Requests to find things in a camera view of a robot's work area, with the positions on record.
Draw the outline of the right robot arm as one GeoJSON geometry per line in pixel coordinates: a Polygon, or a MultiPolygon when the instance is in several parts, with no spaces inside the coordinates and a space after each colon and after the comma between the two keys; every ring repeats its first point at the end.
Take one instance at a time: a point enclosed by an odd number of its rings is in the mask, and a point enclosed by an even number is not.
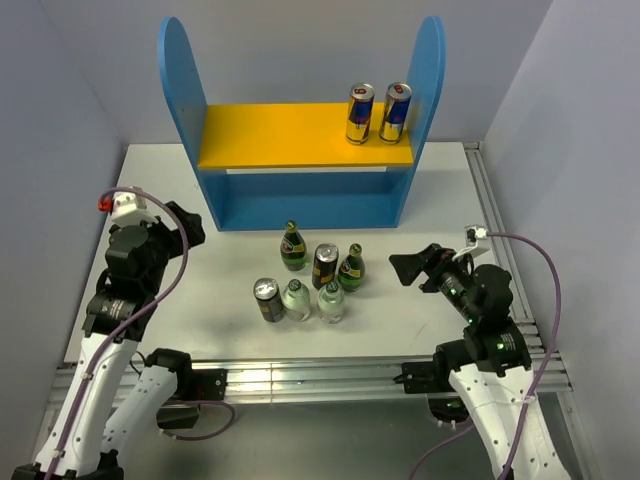
{"type": "Polygon", "coordinates": [[[494,477],[568,478],[535,393],[544,369],[533,365],[510,316],[510,273],[493,264],[472,266],[467,254],[438,244],[389,261],[404,286],[425,275],[421,291],[443,294],[467,323],[462,339],[437,346],[424,384],[458,394],[494,477]]]}

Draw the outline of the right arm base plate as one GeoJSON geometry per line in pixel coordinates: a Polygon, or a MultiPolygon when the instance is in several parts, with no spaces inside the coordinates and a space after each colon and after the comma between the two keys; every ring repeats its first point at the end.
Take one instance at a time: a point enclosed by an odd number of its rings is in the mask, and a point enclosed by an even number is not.
{"type": "Polygon", "coordinates": [[[401,373],[393,381],[403,387],[405,394],[452,392],[434,361],[404,362],[401,364],[401,373]]]}

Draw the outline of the green glass bottle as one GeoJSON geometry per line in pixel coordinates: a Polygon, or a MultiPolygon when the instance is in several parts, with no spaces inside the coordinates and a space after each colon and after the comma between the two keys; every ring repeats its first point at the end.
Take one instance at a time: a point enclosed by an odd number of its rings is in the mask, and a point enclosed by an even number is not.
{"type": "Polygon", "coordinates": [[[364,283],[365,274],[362,246],[354,243],[349,247],[349,253],[339,267],[338,282],[346,292],[355,292],[364,283]]]}
{"type": "Polygon", "coordinates": [[[300,271],[305,268],[307,247],[294,220],[286,222],[285,233],[280,244],[280,255],[288,270],[300,271]]]}

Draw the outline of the black can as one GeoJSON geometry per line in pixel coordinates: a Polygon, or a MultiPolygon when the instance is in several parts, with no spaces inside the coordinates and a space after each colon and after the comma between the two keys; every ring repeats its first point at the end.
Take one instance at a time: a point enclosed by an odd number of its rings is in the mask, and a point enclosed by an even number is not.
{"type": "Polygon", "coordinates": [[[279,285],[275,279],[258,279],[253,286],[253,294],[266,322],[277,323],[284,318],[284,304],[279,285]]]}
{"type": "Polygon", "coordinates": [[[312,284],[320,290],[335,278],[339,259],[339,249],[334,243],[321,243],[314,252],[312,268],[312,284]]]}

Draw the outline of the clear water bottle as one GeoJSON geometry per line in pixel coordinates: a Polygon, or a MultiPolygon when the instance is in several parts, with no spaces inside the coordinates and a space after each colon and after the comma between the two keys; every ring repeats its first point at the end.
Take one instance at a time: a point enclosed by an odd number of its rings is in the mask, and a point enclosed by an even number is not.
{"type": "Polygon", "coordinates": [[[329,281],[318,292],[319,316],[325,323],[338,323],[342,319],[345,306],[345,292],[335,280],[329,281]]]}
{"type": "Polygon", "coordinates": [[[309,289],[298,279],[291,279],[282,293],[282,302],[289,319],[306,321],[311,313],[309,289]]]}

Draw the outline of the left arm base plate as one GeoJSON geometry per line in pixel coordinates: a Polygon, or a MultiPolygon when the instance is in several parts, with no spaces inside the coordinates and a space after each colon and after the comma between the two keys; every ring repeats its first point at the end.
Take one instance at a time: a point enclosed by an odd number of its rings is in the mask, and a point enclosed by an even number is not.
{"type": "Polygon", "coordinates": [[[226,369],[191,370],[178,376],[178,387],[171,401],[222,401],[227,386],[226,369]]]}

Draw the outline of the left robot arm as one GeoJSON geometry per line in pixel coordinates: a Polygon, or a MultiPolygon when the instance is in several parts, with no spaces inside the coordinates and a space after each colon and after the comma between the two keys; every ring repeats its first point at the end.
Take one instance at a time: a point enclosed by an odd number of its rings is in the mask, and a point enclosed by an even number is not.
{"type": "Polygon", "coordinates": [[[108,199],[113,225],[106,268],[86,308],[80,356],[59,416],[36,459],[16,479],[121,479],[127,455],[170,398],[195,386],[189,354],[158,349],[124,402],[113,401],[146,326],[165,297],[161,283],[173,258],[205,240],[202,218],[166,203],[169,229],[130,194],[108,199]]]}

